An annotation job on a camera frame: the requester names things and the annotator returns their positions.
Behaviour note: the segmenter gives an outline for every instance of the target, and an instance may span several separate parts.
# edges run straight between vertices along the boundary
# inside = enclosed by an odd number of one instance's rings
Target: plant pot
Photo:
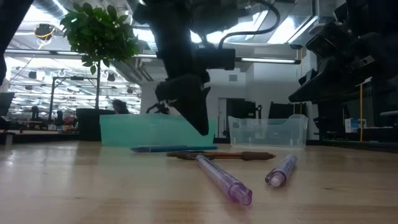
[[[76,109],[79,136],[82,141],[101,141],[100,115],[114,114],[111,110]]]

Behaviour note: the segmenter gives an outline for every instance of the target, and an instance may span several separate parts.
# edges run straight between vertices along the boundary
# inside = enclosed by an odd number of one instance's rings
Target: computer monitor
[[[0,116],[6,116],[15,93],[0,93]]]

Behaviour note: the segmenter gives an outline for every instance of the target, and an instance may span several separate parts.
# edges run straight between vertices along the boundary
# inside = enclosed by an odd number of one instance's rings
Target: translucent purple pen
[[[233,201],[250,205],[253,192],[204,156],[196,158],[200,168]]]

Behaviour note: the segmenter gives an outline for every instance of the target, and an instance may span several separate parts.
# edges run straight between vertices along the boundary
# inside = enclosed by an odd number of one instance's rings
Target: clear plastic bin
[[[216,123],[209,121],[209,135],[202,136],[182,116],[166,114],[101,115],[103,146],[212,146]]]
[[[228,117],[232,146],[276,146],[305,148],[308,118],[301,114],[289,119],[238,119]]]

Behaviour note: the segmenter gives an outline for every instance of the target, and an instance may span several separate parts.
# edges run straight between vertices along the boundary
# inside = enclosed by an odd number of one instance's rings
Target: potted plant
[[[94,109],[77,109],[80,136],[84,140],[100,140],[100,115],[110,114],[99,110],[101,62],[109,67],[109,61],[125,62],[137,54],[138,39],[134,36],[132,26],[125,23],[127,15],[118,16],[115,7],[107,9],[84,3],[73,4],[73,10],[68,10],[60,21],[64,37],[67,37],[70,50],[83,53],[83,66],[89,67],[91,74],[97,72],[97,92]]]

